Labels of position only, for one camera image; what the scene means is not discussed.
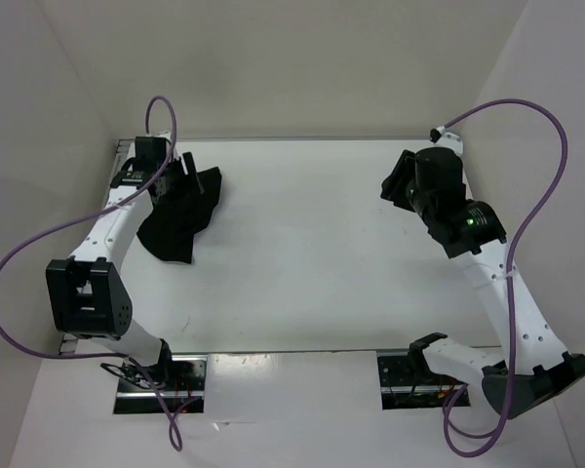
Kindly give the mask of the black skirt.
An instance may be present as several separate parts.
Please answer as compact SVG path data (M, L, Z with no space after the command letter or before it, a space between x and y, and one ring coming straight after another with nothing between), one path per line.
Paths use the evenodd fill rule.
M191 176L180 175L138 229L141 244L162 261L191 264L194 237L209 226L218 205L222 185L219 167L196 176L203 191Z

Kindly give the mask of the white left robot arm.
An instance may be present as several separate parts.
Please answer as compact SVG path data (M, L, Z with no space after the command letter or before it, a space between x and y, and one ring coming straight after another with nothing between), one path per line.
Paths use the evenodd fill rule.
M198 172L191 153L172 147L170 133L137 137L85 240L46 268L56 328L122 355L117 374L125 380L160 390L177 374L169 344L134 317L121 278L128 249L139 240L159 260L191 263L194 236L210 221L209 176L221 181L218 170Z

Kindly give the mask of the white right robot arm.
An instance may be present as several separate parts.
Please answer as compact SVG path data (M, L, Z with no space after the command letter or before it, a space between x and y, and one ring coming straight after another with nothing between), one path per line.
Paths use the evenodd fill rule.
M430 333L410 344L409 375L419 383L451 376L482 391L502 418L514 419L583 378L585 356L570 353L552 331L510 256L494 209L469 197L460 138L437 128L430 140L401 154L380 197L419 216L471 282L501 349L485 352Z

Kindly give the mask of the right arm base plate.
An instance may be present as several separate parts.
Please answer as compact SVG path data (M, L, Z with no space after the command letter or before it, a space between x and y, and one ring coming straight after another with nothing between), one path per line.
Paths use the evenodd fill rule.
M462 386L446 375L416 376L406 351L377 353L376 363L383 410L440 408Z

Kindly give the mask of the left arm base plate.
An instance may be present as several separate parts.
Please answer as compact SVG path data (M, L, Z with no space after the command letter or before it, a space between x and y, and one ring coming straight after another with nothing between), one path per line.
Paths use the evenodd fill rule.
M203 413L208 356L174 354L173 360L171 377L157 382L165 406L170 413ZM114 414L163 413L155 392L136 369L126 364L101 367L118 377Z

